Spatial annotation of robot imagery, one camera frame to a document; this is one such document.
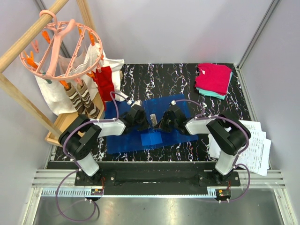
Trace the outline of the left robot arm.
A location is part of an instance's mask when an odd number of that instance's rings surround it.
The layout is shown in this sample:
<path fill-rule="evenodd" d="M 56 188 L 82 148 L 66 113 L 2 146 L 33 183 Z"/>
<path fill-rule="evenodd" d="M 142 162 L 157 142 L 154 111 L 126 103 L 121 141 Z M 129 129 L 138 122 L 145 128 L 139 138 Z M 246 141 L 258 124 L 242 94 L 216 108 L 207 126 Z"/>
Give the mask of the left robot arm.
<path fill-rule="evenodd" d="M 94 160 L 91 150 L 99 137 L 120 136 L 134 129 L 144 131 L 150 128 L 143 106 L 133 105 L 119 118 L 108 120 L 90 119 L 86 115 L 77 118 L 59 136 L 59 144 L 66 156 L 74 160 L 79 171 L 84 172 L 85 180 L 92 186 L 101 181 L 100 167 Z"/>

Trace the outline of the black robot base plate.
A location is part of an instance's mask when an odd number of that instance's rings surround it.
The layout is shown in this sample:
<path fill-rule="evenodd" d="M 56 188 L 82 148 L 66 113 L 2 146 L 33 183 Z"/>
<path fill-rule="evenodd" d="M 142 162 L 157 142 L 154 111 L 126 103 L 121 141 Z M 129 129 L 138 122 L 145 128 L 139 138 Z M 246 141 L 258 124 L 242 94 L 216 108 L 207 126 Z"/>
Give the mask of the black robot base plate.
<path fill-rule="evenodd" d="M 60 196 L 86 197 L 196 197 L 215 198 L 219 189 L 240 187 L 237 172 L 221 184 L 209 179 L 214 162 L 100 163 L 100 182 L 92 184 L 84 172 L 50 170 L 48 184 L 58 186 Z"/>

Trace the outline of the blue plastic folder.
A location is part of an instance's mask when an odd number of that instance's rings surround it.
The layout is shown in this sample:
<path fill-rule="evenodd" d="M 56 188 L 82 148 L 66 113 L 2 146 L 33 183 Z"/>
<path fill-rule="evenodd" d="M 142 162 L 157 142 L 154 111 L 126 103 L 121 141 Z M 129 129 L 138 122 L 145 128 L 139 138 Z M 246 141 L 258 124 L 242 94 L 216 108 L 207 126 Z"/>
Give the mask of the blue plastic folder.
<path fill-rule="evenodd" d="M 154 114 L 157 120 L 161 120 L 164 111 L 167 110 L 171 101 L 184 98 L 185 96 L 183 94 L 177 94 L 143 101 L 147 120 L 150 121 L 151 114 Z M 177 130 L 173 130 L 171 133 L 165 133 L 149 128 L 141 132 L 133 129 L 132 132 L 126 135 L 107 136 L 106 144 L 108 153 L 114 154 L 156 149 L 178 143 L 191 142 L 197 139 L 197 135 L 181 135 Z"/>

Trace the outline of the metal folder clip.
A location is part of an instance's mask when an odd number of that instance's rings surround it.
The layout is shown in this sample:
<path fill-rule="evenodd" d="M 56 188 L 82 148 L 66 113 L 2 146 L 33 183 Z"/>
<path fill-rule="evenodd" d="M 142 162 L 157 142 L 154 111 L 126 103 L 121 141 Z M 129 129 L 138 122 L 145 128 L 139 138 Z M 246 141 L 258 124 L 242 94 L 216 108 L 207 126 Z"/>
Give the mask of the metal folder clip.
<path fill-rule="evenodd" d="M 156 115 L 151 114 L 150 115 L 150 120 L 151 120 L 151 124 L 152 124 L 153 129 L 157 129 L 158 121 L 157 121 Z"/>

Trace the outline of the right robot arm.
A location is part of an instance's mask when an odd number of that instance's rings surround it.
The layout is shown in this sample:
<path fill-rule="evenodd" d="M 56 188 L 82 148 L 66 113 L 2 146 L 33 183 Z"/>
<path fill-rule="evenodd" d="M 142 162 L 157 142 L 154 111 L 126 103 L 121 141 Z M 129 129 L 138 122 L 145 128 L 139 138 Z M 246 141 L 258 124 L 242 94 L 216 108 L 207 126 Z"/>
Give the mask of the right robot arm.
<path fill-rule="evenodd" d="M 165 133 L 177 130 L 181 135 L 211 134 L 221 152 L 209 179 L 219 186 L 229 181 L 239 151 L 248 147 L 251 138 L 249 130 L 228 110 L 210 118 L 199 115 L 188 118 L 176 105 L 165 111 L 153 129 Z"/>

